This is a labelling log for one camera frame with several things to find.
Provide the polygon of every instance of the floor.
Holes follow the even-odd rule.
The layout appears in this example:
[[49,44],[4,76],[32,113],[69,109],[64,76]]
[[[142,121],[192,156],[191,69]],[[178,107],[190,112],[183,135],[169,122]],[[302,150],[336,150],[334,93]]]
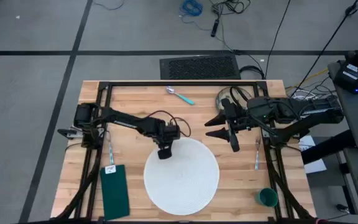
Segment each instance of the floor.
[[[121,0],[97,2],[114,7]],[[220,54],[220,41],[181,22],[181,2],[127,0],[120,9],[107,11],[91,0],[0,0],[0,223],[18,222],[21,214],[21,220],[49,218],[67,145],[56,129],[71,125],[83,80],[158,80],[161,58]],[[214,14],[208,0],[200,2],[204,12],[194,21],[209,28]],[[284,80],[286,86],[300,82],[351,4],[352,0],[292,1],[270,58],[268,79]],[[245,13],[224,16],[228,46],[249,50],[265,70],[286,5],[287,0],[252,1]],[[312,73],[355,49],[358,12],[344,23]],[[245,55],[237,61],[239,66],[254,65]],[[259,78],[246,72],[241,76]],[[329,80],[327,87],[333,87]],[[311,133],[333,136],[345,129],[344,121],[317,126]],[[42,159],[37,166],[39,157],[45,158],[44,166]],[[36,166],[43,169],[33,178]],[[30,190],[34,202],[30,197],[25,203],[30,183],[37,178],[38,189]],[[337,192],[312,188],[321,218],[340,215],[333,206],[343,195],[333,197],[332,191]],[[350,222],[352,217],[340,220]]]

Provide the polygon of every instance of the blue spoon handle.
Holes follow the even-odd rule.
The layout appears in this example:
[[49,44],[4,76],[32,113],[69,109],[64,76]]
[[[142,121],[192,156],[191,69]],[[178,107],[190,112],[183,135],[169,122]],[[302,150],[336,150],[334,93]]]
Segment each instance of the blue spoon handle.
[[190,104],[190,105],[194,105],[194,102],[193,101],[191,101],[190,99],[188,99],[187,97],[185,97],[185,96],[182,96],[181,94],[179,94],[179,93],[175,93],[176,94],[176,96],[179,96],[181,99],[183,99],[184,101],[186,101],[188,104]]

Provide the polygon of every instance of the wooden table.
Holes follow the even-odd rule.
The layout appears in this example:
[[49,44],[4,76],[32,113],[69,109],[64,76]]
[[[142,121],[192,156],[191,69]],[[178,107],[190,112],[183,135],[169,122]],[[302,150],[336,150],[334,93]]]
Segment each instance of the wooden table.
[[[266,82],[270,96],[286,97],[281,80],[268,80]],[[98,85],[99,81],[84,81],[78,103],[95,102]],[[237,135],[241,150],[236,153],[232,151],[226,141],[205,135],[205,132],[221,128],[220,126],[204,127],[204,124],[216,116],[215,97],[218,91],[224,87],[176,86],[175,90],[193,100],[195,102],[194,106],[188,105],[177,96],[168,94],[164,86],[147,86],[145,84],[145,86],[115,86],[112,89],[111,107],[115,110],[138,117],[146,116],[156,110],[166,110],[174,116],[187,120],[192,130],[191,138],[202,142],[212,151],[220,169],[218,189],[212,201],[204,209],[187,216],[175,216],[165,213],[149,199],[143,181],[146,159],[157,146],[151,139],[140,135],[136,130],[109,124],[108,129],[111,132],[114,161],[116,164],[125,164],[126,166],[131,208],[130,216],[120,220],[266,221],[267,217],[275,217],[273,208],[263,207],[254,200],[255,194],[260,189],[270,187],[263,146],[260,147],[259,152],[259,170],[254,170],[255,140],[261,135],[260,129],[253,128],[251,131],[241,131]],[[242,88],[249,90],[248,92],[253,95],[252,87],[242,86]],[[165,114],[153,116],[166,121],[169,119]],[[184,124],[180,124],[180,126],[184,132],[188,131]],[[73,140],[69,141],[68,144],[80,141],[79,139]],[[66,207],[78,190],[85,151],[80,146],[73,146],[67,150],[52,208],[52,217],[58,215]],[[300,152],[285,148],[282,150],[282,157],[289,189],[302,206],[312,216],[315,216]],[[109,150],[107,140],[105,140],[101,167],[108,165]],[[95,220],[99,216],[103,216],[100,178],[98,181],[93,209],[93,219]],[[285,217],[287,212],[285,211],[284,199],[281,191],[279,190],[278,192],[282,214]],[[84,196],[82,216],[85,216],[87,202],[88,192]]]

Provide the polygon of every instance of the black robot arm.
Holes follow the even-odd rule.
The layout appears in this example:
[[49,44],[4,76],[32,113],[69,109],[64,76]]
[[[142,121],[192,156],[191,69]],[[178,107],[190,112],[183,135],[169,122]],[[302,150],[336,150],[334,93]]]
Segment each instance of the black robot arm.
[[[228,130],[222,128],[206,135],[227,140],[234,152],[239,150],[236,133],[245,129],[261,127],[269,133],[272,145],[280,146],[296,134],[303,137],[309,128],[317,124],[339,123],[344,117],[336,96],[307,101],[260,96],[247,100],[246,109],[231,103],[229,99],[222,99],[221,102],[224,110],[205,126],[227,123]],[[269,126],[273,122],[294,123],[283,129],[273,129]]]
[[[97,116],[91,121],[91,114],[96,110]],[[172,156],[171,146],[173,140],[180,138],[179,126],[150,116],[138,118],[136,116],[113,110],[110,107],[101,107],[95,103],[82,103],[77,106],[74,126],[84,132],[98,136],[97,126],[102,123],[114,123],[128,128],[136,129],[140,134],[152,138],[160,148],[158,157],[168,159]]]

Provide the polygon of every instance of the green cup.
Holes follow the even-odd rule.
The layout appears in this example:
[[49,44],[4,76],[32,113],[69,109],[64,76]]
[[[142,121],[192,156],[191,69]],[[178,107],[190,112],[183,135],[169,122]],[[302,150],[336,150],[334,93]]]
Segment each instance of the green cup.
[[265,188],[258,192],[256,201],[266,207],[274,207],[278,202],[278,196],[273,189]]

